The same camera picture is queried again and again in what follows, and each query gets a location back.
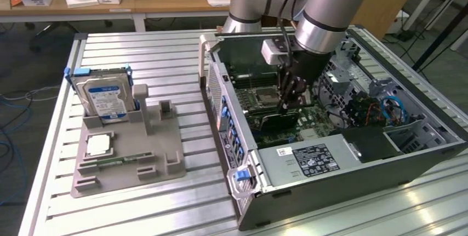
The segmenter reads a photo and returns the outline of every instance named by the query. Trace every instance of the hard drive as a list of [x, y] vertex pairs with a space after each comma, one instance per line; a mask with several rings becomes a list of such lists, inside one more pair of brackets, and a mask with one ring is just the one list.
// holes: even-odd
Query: hard drive
[[136, 109], [131, 95], [131, 68], [65, 69], [65, 78], [79, 95], [84, 113], [99, 116], [104, 124], [127, 121], [127, 113]]

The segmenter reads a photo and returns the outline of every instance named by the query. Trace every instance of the motherboard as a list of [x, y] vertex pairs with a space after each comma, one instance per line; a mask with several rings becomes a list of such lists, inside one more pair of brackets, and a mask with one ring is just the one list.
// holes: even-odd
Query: motherboard
[[302, 96], [303, 107], [277, 113], [278, 93], [275, 85], [235, 90], [243, 114], [258, 148], [279, 146], [307, 138], [323, 137], [337, 128], [326, 109], [309, 93]]

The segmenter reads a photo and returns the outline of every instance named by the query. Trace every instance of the table leg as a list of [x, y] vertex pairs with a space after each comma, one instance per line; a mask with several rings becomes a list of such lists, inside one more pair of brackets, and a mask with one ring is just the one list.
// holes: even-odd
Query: table leg
[[460, 48], [461, 44], [465, 42], [467, 39], [468, 39], [468, 30], [464, 32], [464, 34], [460, 36], [460, 38], [452, 44], [450, 50], [456, 51]]
[[414, 12], [413, 12], [412, 15], [409, 16], [409, 19], [408, 19], [406, 23], [404, 24], [404, 27], [402, 27], [402, 30], [404, 30], [404, 31], [409, 30], [410, 25], [414, 23], [414, 21], [416, 21], [418, 15], [421, 14], [421, 12], [422, 12], [425, 6], [428, 5], [429, 1], [430, 1], [430, 0], [421, 0], [418, 6], [416, 7]]
[[448, 6], [452, 3], [453, 0], [445, 0], [444, 3], [438, 6], [438, 9], [436, 11], [436, 13], [433, 14], [430, 21], [428, 22], [428, 25], [424, 27], [424, 29], [430, 30], [432, 26], [434, 25], [434, 23], [437, 22], [440, 16], [444, 14]]
[[146, 15], [144, 15], [144, 13], [135, 13], [132, 16], [134, 16], [134, 23], [135, 23], [135, 31], [136, 32], [146, 32], [146, 27], [144, 27]]

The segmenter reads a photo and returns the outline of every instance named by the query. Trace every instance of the blue cable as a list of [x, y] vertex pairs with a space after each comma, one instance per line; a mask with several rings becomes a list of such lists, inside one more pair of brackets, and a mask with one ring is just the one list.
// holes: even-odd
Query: blue cable
[[12, 148], [12, 150], [13, 150], [12, 153], [15, 153], [16, 156], [17, 156], [17, 161], [19, 161], [19, 163], [20, 163], [20, 167], [21, 167], [21, 171], [23, 171], [23, 176], [24, 176], [24, 184], [23, 184], [23, 187], [21, 187], [13, 194], [11, 194], [11, 195], [0, 202], [0, 206], [1, 206], [1, 205], [5, 204], [9, 200], [12, 200], [12, 199], [17, 196], [17, 194], [20, 194], [20, 193], [23, 192], [23, 190], [27, 189], [27, 185], [28, 185], [28, 174], [27, 174], [27, 169], [25, 169], [25, 167], [24, 167], [21, 152], [20, 152], [20, 151], [17, 150], [17, 148], [16, 148], [13, 145], [11, 145], [8, 142], [0, 141], [0, 143], [8, 145], [8, 146]]
[[25, 107], [25, 106], [16, 106], [16, 105], [12, 105], [9, 104], [8, 102], [0, 100], [0, 103], [3, 103], [4, 105], [9, 106], [9, 107], [13, 107], [13, 108], [21, 108], [21, 109], [25, 109], [28, 114], [27, 114], [27, 117], [25, 119], [23, 120], [23, 122], [15, 126], [12, 129], [9, 129], [8, 131], [5, 130], [5, 133], [9, 134], [11, 132], [13, 132], [16, 129], [19, 129], [31, 119], [31, 108]]
[[386, 111], [385, 111], [385, 100], [393, 100], [397, 105], [400, 106], [400, 109], [401, 109], [401, 112], [402, 112], [402, 118], [404, 118], [404, 121], [406, 122], [408, 121], [408, 114], [406, 114], [406, 110], [404, 109], [404, 105], [402, 105], [402, 102], [400, 100], [400, 98], [397, 98], [396, 96], [385, 96], [381, 101], [380, 101], [380, 108], [382, 110], [382, 114], [385, 116], [386, 119], [390, 119], [390, 116], [388, 115]]

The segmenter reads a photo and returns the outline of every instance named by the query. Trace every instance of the white cable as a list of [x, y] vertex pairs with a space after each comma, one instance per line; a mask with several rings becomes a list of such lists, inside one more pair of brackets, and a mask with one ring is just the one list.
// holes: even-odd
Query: white cable
[[[27, 99], [27, 100], [31, 101], [31, 98], [29, 98], [29, 97], [31, 97], [32, 95], [37, 94], [40, 91], [45, 91], [45, 90], [51, 90], [51, 89], [59, 89], [59, 88], [60, 88], [59, 85], [55, 85], [55, 86], [52, 86], [52, 87], [43, 87], [43, 88], [39, 88], [39, 89], [36, 89], [36, 90], [29, 91], [24, 96], [21, 96], [21, 97], [15, 97], [15, 98], [8, 98], [8, 97], [5, 97], [3, 94], [0, 94], [0, 96], [3, 97], [4, 100], [8, 100], [8, 101], [15, 101], [15, 100], [21, 100], [21, 99]], [[43, 99], [35, 99], [35, 98], [32, 98], [32, 101], [48, 101], [48, 100], [52, 100], [52, 99], [55, 99], [55, 98], [57, 98], [57, 96], [48, 97], [48, 98], [43, 98]]]

